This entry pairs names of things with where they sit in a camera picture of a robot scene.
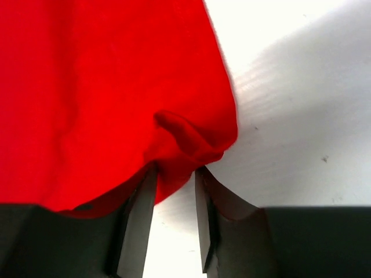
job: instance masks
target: red fabric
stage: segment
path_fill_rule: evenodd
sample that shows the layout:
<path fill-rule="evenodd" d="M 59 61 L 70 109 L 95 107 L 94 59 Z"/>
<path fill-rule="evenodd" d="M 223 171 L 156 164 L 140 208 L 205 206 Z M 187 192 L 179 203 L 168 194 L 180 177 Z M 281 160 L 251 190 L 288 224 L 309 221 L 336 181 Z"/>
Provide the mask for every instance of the red fabric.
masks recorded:
<path fill-rule="evenodd" d="M 160 202 L 237 137 L 201 0 L 4 0 L 0 38 L 1 203 L 72 210 L 149 162 Z"/>

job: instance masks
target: red towel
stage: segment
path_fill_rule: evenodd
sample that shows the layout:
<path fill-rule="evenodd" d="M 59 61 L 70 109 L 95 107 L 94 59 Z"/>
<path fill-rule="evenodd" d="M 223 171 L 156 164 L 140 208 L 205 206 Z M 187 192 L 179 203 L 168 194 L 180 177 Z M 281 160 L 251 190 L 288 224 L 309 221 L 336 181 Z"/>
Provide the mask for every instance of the red towel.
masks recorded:
<path fill-rule="evenodd" d="M 72 210 L 153 161 L 160 202 L 236 140 L 202 0 L 4 0 L 0 40 L 0 203 Z"/>

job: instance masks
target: dark speck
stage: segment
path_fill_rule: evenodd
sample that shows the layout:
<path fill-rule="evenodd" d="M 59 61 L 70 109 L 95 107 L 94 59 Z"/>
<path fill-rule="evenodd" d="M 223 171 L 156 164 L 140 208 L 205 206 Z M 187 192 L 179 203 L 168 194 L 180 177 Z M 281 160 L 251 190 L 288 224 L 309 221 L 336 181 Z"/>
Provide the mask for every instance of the dark speck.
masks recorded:
<path fill-rule="evenodd" d="M 328 155 L 326 155 L 326 156 L 324 156 L 321 160 L 323 161 L 323 162 L 326 162 L 327 163 L 327 160 L 329 159 L 329 156 Z"/>

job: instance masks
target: red cloth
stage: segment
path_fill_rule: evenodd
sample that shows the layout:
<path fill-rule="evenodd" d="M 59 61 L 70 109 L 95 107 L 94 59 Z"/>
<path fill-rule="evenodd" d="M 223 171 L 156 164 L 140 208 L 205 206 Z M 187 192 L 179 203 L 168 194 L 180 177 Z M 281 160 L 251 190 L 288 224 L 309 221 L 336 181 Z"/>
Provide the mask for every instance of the red cloth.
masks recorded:
<path fill-rule="evenodd" d="M 0 203 L 72 210 L 153 161 L 160 202 L 237 137 L 201 0 L 4 0 L 0 38 Z"/>

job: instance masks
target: white table surface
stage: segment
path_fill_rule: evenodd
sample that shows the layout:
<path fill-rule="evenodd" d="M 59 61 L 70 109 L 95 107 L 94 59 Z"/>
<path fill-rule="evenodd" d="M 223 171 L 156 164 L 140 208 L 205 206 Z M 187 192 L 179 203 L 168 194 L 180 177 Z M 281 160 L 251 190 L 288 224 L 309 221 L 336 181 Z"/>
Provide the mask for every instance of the white table surface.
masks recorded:
<path fill-rule="evenodd" d="M 239 120 L 215 177 L 257 206 L 370 205 L 371 1 L 205 2 Z M 194 180 L 155 207 L 143 277 L 206 277 Z"/>

